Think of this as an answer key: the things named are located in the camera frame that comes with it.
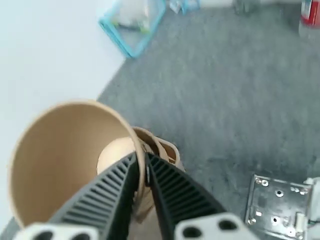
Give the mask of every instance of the mounting hole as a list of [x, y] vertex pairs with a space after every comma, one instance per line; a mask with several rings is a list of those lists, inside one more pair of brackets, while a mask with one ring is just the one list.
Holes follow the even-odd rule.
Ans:
[[273, 226], [278, 225], [281, 222], [281, 219], [278, 216], [271, 217], [271, 224]]
[[187, 226], [182, 234], [185, 238], [198, 238], [202, 235], [202, 232], [195, 226]]
[[222, 220], [219, 222], [219, 228], [225, 231], [225, 230], [236, 230], [238, 227], [233, 221]]
[[53, 236], [54, 234], [52, 231], [43, 231], [35, 236], [34, 240], [50, 240]]
[[281, 197], [284, 196], [284, 192], [281, 191], [281, 190], [276, 190], [276, 191], [275, 191], [275, 195], [276, 195], [278, 198], [281, 198]]
[[72, 240], [90, 240], [90, 236], [87, 233], [77, 234]]

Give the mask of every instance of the tan paper cup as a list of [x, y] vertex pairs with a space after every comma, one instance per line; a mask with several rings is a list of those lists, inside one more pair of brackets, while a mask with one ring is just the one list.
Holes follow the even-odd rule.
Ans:
[[136, 208], [144, 191], [144, 153], [135, 131], [113, 109], [95, 101], [59, 104], [22, 135], [9, 167], [9, 197], [21, 227], [45, 222], [97, 175], [100, 153], [130, 137], [139, 162]]

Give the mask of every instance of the white object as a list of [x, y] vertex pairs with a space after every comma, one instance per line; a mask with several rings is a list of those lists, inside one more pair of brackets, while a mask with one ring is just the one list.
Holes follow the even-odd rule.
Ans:
[[72, 240], [76, 237], [78, 237], [77, 239], [98, 240], [99, 232], [94, 227], [85, 225], [35, 223], [19, 231], [13, 240]]
[[[187, 238], [187, 232], [201, 235]], [[239, 217], [229, 212], [181, 221], [175, 227], [174, 236], [175, 240], [258, 240]]]

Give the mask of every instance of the white wall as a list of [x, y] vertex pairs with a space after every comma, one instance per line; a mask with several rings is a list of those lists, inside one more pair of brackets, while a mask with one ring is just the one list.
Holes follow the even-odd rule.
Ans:
[[124, 62], [97, 24], [110, 0], [0, 0], [0, 232], [12, 216], [7, 164], [47, 107], [96, 99]]

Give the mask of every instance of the screw hole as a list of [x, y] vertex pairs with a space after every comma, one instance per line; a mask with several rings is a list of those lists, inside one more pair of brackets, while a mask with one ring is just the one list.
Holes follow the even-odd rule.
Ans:
[[43, 231], [41, 233], [39, 233], [34, 240], [50, 240], [53, 237], [53, 233], [52, 231]]
[[202, 235], [202, 232], [195, 226], [187, 226], [182, 234], [185, 238], [198, 238]]
[[281, 190], [277, 190], [277, 191], [275, 191], [275, 195], [276, 195], [278, 198], [281, 198], [281, 197], [284, 196], [284, 192], [281, 191]]
[[74, 236], [72, 240], [90, 240], [90, 236], [86, 233], [80, 233]]
[[219, 222], [219, 228], [224, 231], [224, 230], [235, 230], [238, 227], [233, 221], [222, 220]]

